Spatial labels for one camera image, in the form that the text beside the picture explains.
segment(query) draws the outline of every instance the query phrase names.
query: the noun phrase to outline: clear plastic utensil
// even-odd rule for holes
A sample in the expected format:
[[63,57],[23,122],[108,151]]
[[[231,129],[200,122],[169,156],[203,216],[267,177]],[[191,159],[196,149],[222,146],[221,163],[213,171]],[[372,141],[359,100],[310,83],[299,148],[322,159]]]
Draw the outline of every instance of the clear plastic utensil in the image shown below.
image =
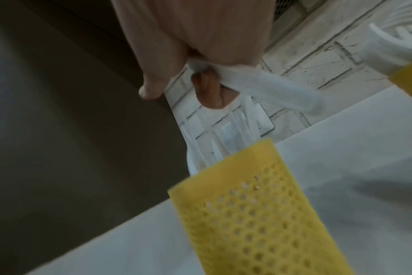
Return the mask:
[[222,66],[195,58],[190,58],[188,65],[195,72],[212,68],[223,86],[260,100],[313,115],[324,109],[325,99],[320,92],[263,70],[244,65]]

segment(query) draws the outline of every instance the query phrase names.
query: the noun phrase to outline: hand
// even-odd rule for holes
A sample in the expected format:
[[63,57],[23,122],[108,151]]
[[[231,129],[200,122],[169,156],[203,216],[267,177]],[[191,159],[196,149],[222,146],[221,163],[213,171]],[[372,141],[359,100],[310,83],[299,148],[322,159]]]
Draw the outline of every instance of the hand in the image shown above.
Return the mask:
[[[267,45],[274,0],[112,0],[126,38],[143,70],[139,95],[162,95],[189,56],[222,65],[256,66]],[[238,93],[214,71],[193,75],[199,102],[221,109]]]

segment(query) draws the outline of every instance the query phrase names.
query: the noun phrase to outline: white table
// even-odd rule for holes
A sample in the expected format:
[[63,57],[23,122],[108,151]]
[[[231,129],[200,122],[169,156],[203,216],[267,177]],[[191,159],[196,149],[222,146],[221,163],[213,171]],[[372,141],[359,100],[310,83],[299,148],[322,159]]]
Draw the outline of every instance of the white table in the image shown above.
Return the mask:
[[[412,99],[384,90],[276,144],[356,272],[412,274]],[[32,275],[203,274],[170,201]]]

